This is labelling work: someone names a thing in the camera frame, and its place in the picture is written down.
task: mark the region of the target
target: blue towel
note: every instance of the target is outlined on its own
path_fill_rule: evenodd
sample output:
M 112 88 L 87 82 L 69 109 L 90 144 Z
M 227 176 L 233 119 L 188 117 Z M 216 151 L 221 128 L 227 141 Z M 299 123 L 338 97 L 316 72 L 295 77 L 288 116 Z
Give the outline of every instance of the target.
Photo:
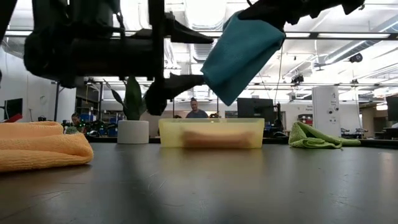
M 223 34 L 201 69 L 206 84 L 227 106 L 237 99 L 285 40 L 283 32 L 264 21 L 239 20 L 240 12 L 224 24 Z

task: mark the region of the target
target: green leaf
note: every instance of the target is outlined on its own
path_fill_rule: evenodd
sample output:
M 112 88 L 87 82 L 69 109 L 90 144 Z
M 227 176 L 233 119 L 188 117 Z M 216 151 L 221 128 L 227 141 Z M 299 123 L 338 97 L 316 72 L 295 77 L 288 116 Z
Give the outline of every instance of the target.
M 120 104 L 123 106 L 123 108 L 125 108 L 126 105 L 123 103 L 123 100 L 122 100 L 122 98 L 120 97 L 119 93 L 117 93 L 117 92 L 116 92 L 115 90 L 113 90 L 113 89 L 111 89 L 111 91 L 112 91 L 113 98 L 114 98 L 118 103 L 120 103 Z
M 126 116 L 128 119 L 139 120 L 141 117 L 140 108 L 142 104 L 141 87 L 134 76 L 127 79 L 126 96 L 124 104 L 126 106 Z
M 111 85 L 104 79 L 105 85 L 111 89 L 113 98 L 123 106 L 123 111 L 126 108 L 126 104 L 123 102 L 122 98 L 120 97 L 119 93 L 112 89 Z

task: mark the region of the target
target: green cloth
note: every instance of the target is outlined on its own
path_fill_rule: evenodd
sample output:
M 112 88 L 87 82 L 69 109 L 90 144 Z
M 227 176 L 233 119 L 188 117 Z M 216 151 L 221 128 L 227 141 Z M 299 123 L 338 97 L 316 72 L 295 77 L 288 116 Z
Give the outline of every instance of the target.
M 359 146 L 358 139 L 343 139 L 322 134 L 315 128 L 302 122 L 295 122 L 289 136 L 291 147 L 305 149 L 339 149 L 342 146 Z
M 74 127 L 74 126 L 70 126 L 67 128 L 66 134 L 76 134 L 79 133 L 79 130 Z

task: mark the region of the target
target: table surface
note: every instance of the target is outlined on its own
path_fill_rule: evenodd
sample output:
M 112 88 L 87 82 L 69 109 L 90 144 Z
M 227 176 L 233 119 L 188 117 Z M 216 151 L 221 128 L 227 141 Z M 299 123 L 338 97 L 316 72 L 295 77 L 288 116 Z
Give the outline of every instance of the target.
M 397 223 L 398 151 L 96 143 L 85 166 L 0 175 L 0 223 Z

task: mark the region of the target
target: person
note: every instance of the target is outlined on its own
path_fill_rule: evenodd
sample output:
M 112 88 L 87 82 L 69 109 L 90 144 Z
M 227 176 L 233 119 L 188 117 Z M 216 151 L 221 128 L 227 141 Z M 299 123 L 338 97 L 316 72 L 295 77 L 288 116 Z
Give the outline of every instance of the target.
M 209 118 L 206 112 L 198 108 L 198 101 L 195 98 L 191 99 L 191 108 L 192 111 L 185 118 Z
M 73 126 L 76 127 L 76 129 L 80 132 L 85 134 L 86 128 L 82 125 L 80 125 L 80 117 L 78 113 L 73 113 L 72 114 L 72 123 Z

